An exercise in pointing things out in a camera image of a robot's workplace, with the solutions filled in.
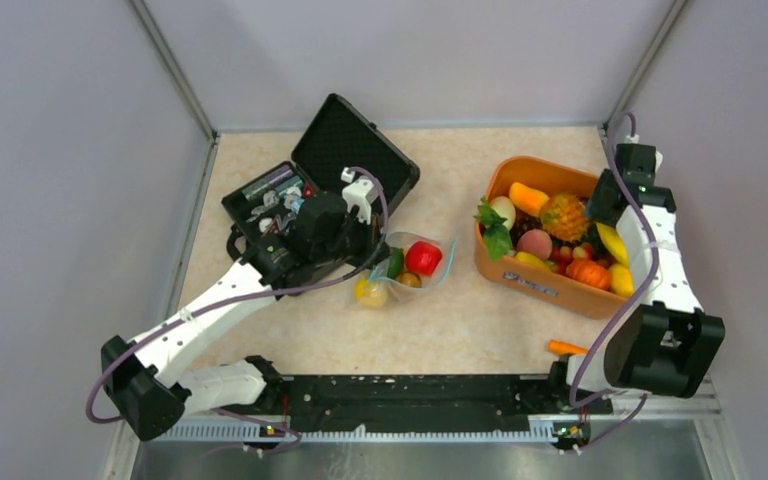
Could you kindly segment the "small orange pumpkin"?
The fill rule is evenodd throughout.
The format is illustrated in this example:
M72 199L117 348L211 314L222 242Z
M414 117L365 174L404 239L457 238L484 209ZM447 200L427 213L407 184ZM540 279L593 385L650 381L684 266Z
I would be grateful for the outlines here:
M609 290L612 282L612 275L606 267L586 258L573 260L565 273L572 280L601 290Z

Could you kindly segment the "green lime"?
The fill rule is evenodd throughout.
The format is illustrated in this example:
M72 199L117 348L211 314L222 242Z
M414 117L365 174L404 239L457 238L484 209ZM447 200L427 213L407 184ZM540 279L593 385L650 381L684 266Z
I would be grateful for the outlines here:
M404 271L404 250L398 247L390 249L390 257L386 268L386 276L389 279L396 279Z

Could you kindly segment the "yellow orange peach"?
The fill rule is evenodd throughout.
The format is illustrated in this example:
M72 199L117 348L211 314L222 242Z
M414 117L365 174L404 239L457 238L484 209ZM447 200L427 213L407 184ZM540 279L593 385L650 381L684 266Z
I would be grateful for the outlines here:
M354 297L361 306L381 309L387 304L390 292L383 281L362 279L355 285Z

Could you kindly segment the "clear zip top bag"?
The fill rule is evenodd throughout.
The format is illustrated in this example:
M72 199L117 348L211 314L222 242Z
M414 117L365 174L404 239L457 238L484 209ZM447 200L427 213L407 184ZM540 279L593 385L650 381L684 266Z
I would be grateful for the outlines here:
M396 231L387 235L386 245L389 256L355 283L351 300L358 307L383 309L429 293L447 278L458 239Z

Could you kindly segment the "brown potato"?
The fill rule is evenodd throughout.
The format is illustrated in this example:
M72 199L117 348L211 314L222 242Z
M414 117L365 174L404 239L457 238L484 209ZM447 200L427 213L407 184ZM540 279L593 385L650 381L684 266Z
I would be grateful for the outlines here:
M410 288L421 288L423 286L421 277L409 271L405 271L398 275L396 281Z

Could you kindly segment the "red apple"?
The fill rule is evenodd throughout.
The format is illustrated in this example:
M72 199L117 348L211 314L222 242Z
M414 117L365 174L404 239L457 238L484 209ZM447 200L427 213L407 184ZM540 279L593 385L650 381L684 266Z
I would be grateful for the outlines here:
M442 250L427 241L417 241L405 253L405 268L417 275L431 277L443 259Z

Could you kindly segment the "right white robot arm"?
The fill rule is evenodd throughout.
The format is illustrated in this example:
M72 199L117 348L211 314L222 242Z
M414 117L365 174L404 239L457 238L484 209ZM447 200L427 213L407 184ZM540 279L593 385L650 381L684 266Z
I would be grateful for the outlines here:
M619 143L585 208L613 228L633 292L597 336L575 374L546 385L549 404L572 412L618 390L690 398L722 345L724 321L705 312L687 278L672 191L656 183L663 161L631 136Z

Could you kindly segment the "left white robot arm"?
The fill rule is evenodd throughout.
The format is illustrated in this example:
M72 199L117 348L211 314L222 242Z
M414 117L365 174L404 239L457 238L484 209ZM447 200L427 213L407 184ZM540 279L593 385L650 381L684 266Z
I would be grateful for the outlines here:
M268 413L279 404L280 386L250 361L190 370L191 363L246 317L288 295L314 289L310 274L326 264L348 263L352 274L378 261L388 250L388 213L380 193L321 192L291 197L288 225L248 242L230 269L208 290L160 325L131 340L114 336L100 349L100 378L86 404L104 392L142 441L153 440L182 418L232 404Z

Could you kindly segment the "yellow banana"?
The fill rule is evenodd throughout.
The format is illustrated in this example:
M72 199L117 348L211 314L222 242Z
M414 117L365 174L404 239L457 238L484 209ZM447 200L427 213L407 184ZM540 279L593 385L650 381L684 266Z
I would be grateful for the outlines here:
M618 231L609 225L595 223L598 235L605 249L611 254L617 263L626 267L630 266L630 259L625 244Z

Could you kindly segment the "orange pineapple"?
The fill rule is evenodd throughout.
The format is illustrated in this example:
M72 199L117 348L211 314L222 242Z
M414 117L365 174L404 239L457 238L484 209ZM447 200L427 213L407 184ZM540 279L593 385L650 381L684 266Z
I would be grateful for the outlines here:
M579 241L592 225L585 216L585 204L569 193L551 196L541 207L538 218L548 234L565 242Z

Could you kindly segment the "orange mango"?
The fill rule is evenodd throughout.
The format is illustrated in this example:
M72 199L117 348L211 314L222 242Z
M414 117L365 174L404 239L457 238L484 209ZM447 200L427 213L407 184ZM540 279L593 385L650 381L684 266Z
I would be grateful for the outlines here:
M550 197L543 191L529 187L520 182L514 182L508 190L508 198L520 211L538 217Z

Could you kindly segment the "black poker chip case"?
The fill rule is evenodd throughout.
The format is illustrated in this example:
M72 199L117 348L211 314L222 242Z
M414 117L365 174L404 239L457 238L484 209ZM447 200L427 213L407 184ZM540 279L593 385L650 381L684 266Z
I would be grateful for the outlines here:
M261 235L263 196L290 186L305 196L319 191L339 192L340 175L347 167L369 171L383 186L388 212L394 213L420 179L420 167L391 142L376 124L346 98L329 94L288 161L281 162L224 196L221 205L232 220L226 251L233 260L242 252L240 238L248 243Z

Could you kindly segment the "yellow lemon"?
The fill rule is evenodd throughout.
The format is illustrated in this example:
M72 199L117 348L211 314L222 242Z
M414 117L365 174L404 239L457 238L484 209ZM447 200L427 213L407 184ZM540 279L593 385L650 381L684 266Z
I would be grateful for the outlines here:
M548 265L546 260L541 259L540 257L533 255L531 253L517 252L514 255L514 258L525 265L529 265L531 267L537 268L542 271L547 271L550 273L553 272L552 268Z

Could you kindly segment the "orange plastic basket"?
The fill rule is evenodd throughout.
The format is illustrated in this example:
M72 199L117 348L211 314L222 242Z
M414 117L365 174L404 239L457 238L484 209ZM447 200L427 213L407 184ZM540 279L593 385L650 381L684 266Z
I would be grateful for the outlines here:
M597 185L598 176L536 157L514 156L497 166L484 196L492 200L506 194L516 181L547 194L567 192L589 197ZM482 233L480 224L475 223L474 263L478 272L491 282L598 320L612 317L626 303L625 298L610 291L585 285L512 257L493 260L484 245Z

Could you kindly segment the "white radish with leaves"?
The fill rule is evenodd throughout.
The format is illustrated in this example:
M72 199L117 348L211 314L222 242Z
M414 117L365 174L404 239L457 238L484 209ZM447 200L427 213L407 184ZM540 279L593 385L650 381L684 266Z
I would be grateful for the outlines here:
M482 197L474 219L484 228L482 240L491 260L499 260L513 249L510 230L516 220L516 207L508 197Z

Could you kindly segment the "orange carrot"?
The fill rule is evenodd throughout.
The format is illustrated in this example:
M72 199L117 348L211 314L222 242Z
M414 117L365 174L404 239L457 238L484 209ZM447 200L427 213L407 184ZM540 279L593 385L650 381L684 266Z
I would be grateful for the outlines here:
M550 340L548 342L547 350L558 356L586 355L589 352L587 348L558 340Z

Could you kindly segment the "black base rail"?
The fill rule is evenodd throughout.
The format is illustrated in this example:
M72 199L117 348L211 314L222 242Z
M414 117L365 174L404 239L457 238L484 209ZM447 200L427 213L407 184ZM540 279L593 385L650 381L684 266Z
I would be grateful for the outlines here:
M536 442L560 451L593 443L592 415L613 413L608 400L569 404L567 364L546 374L295 375L266 370L251 405L217 413L257 425L257 443Z

